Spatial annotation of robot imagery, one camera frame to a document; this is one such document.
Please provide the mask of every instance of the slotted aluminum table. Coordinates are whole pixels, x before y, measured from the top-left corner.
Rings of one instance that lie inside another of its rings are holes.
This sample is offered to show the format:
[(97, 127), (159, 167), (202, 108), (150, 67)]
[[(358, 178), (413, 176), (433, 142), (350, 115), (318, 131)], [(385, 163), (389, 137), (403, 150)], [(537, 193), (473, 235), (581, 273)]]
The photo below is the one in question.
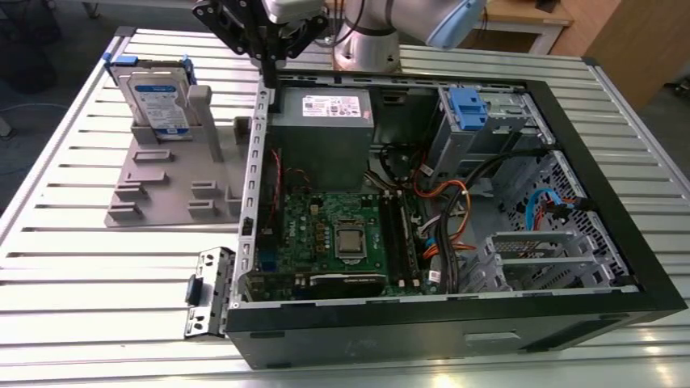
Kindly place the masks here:
[[(138, 30), (134, 36), (117, 36), (107, 52), (174, 60), (190, 55), (199, 83), (214, 90), (219, 124), (251, 115), (257, 70), (211, 34)], [(331, 56), (310, 48), (290, 66), (329, 69)], [(402, 49), (402, 67), (409, 73), (549, 82), (676, 286), (690, 298), (690, 185), (601, 69), (578, 58), (411, 46)], [(183, 342), (185, 290), (197, 253), (234, 247), (238, 228), (106, 229), (106, 207), (133, 139), (130, 123), (130, 109), (102, 62), (0, 221), (0, 383), (690, 384), (688, 311), (564, 352), (449, 361), (253, 371), (229, 341)]]

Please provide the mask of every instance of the sticker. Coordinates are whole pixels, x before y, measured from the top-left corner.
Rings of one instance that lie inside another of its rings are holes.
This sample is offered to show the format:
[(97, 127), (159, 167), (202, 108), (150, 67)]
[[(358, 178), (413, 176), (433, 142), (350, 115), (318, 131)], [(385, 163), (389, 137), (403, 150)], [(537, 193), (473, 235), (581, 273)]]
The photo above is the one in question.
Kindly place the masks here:
[(419, 166), (419, 170), (427, 176), (431, 176), (431, 174), (434, 174), (434, 169), (431, 167), (429, 167), (425, 163), (422, 163), (422, 166)]
[(362, 117), (359, 97), (306, 95), (302, 98), (303, 117)]
[(137, 85), (139, 107), (158, 133), (178, 135), (190, 128), (183, 108), (177, 104), (177, 88), (171, 85)]
[(434, 283), (441, 283), (441, 272), (430, 271), (430, 281)]

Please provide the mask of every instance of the motherboard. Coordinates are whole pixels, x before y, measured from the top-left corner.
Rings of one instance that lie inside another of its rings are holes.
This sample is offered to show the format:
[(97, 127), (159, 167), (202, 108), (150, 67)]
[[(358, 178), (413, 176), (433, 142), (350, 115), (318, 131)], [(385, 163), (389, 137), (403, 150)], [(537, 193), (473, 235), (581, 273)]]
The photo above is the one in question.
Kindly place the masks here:
[(283, 198), (275, 236), (261, 245), (250, 278), (258, 300), (425, 293), (402, 193), (310, 194)]

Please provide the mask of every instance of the hard drive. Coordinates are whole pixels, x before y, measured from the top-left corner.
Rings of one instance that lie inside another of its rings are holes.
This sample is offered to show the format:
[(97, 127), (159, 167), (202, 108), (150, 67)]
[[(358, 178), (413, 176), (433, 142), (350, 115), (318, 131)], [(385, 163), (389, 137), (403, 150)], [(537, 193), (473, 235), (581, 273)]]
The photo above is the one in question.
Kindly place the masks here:
[(190, 139), (190, 127), (201, 125), (187, 101), (190, 85), (197, 83), (190, 59), (149, 61), (121, 56), (109, 68), (133, 110), (134, 124), (150, 126), (161, 140)]

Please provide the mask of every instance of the cpu socket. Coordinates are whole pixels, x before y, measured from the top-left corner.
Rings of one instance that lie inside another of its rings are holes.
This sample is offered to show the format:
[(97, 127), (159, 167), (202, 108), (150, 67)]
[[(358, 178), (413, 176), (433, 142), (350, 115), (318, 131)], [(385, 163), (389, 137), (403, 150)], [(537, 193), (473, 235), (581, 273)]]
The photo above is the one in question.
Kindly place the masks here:
[(363, 227), (335, 226), (335, 257), (349, 265), (358, 264), (367, 258), (367, 237)]

